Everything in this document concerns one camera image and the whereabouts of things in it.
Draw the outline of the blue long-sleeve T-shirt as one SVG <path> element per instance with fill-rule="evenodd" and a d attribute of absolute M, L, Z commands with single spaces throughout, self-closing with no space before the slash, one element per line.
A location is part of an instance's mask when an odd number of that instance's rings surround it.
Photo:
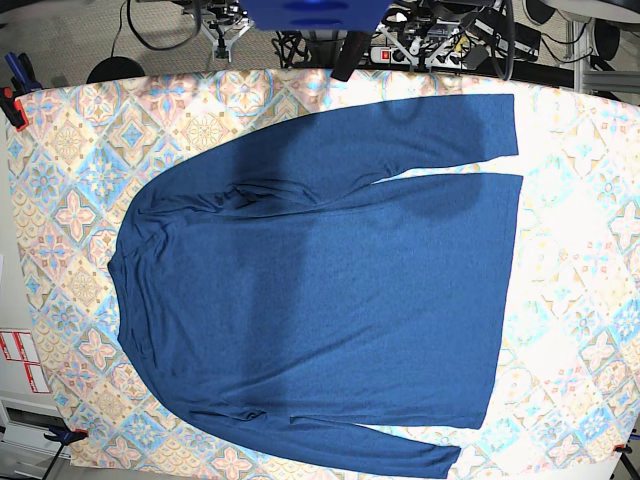
<path fill-rule="evenodd" d="M 522 179 L 510 95 L 306 115 L 186 160 L 132 200 L 109 261 L 119 343 L 171 413 L 272 456 L 443 479 L 500 351 Z"/>

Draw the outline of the white power strip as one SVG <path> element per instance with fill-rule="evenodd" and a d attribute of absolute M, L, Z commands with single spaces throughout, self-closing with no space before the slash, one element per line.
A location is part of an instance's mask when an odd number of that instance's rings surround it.
<path fill-rule="evenodd" d="M 424 61 L 418 65 L 417 63 L 412 63 L 409 57 L 394 46 L 371 47 L 369 60 L 378 65 L 413 65 L 416 68 L 462 68 L 462 57 L 458 52 L 425 57 Z"/>

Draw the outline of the black round stool base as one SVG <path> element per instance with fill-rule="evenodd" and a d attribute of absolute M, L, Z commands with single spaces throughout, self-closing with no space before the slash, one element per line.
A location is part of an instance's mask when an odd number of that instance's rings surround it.
<path fill-rule="evenodd" d="M 93 84 L 144 76 L 144 69 L 137 61 L 128 57 L 112 56 L 102 60 L 91 70 L 86 83 Z"/>

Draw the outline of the patterned tile tablecloth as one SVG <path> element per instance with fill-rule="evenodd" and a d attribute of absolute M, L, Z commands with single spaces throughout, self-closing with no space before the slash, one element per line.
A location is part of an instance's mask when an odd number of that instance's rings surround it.
<path fill-rule="evenodd" d="M 225 71 L 46 90 L 9 129 L 13 233 L 34 340 L 57 410 L 86 428 L 71 459 L 214 479 L 339 479 L 339 470 L 243 452 L 164 410 L 117 342 L 107 263 L 138 190 L 238 135 L 310 113 L 407 97 L 507 92 L 524 178 L 497 386 L 478 431 L 404 428 L 458 444 L 454 479 L 584 467 L 601 479 L 639 429 L 639 111 L 598 97 L 470 76 Z"/>

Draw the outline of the red white label stickers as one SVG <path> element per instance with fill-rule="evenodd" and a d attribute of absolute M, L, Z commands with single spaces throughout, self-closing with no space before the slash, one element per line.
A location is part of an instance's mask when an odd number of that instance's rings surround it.
<path fill-rule="evenodd" d="M 18 394 L 50 393 L 30 331 L 1 330 L 1 389 Z"/>

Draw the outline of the black red table clamp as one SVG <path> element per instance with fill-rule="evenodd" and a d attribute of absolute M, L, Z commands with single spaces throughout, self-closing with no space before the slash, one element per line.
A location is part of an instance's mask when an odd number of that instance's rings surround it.
<path fill-rule="evenodd" d="M 1 88 L 1 109 L 11 125 L 18 131 L 28 126 L 28 119 L 16 93 L 9 87 Z"/>

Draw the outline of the blue spring clamp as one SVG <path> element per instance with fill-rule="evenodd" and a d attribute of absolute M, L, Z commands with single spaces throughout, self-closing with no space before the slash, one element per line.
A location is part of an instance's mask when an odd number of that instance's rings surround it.
<path fill-rule="evenodd" d="M 31 60 L 26 53 L 16 55 L 9 52 L 5 55 L 5 61 L 13 74 L 11 83 L 20 95 L 42 89 L 42 85 L 36 80 Z"/>

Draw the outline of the orange clamp bottom right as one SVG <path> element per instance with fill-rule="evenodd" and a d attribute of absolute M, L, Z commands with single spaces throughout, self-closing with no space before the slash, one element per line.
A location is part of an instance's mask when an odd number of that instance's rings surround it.
<path fill-rule="evenodd" d="M 625 444 L 625 445 L 616 445 L 614 447 L 614 452 L 615 453 L 619 453 L 619 454 L 624 454 L 624 455 L 631 455 L 633 453 L 633 449 L 630 445 Z"/>

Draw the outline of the black mount post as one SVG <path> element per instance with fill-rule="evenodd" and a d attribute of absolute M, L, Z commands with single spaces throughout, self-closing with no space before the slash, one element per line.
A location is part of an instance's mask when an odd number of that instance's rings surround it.
<path fill-rule="evenodd" d="M 347 82 L 368 50 L 373 34 L 371 32 L 348 31 L 340 53 L 331 72 L 331 77 Z"/>

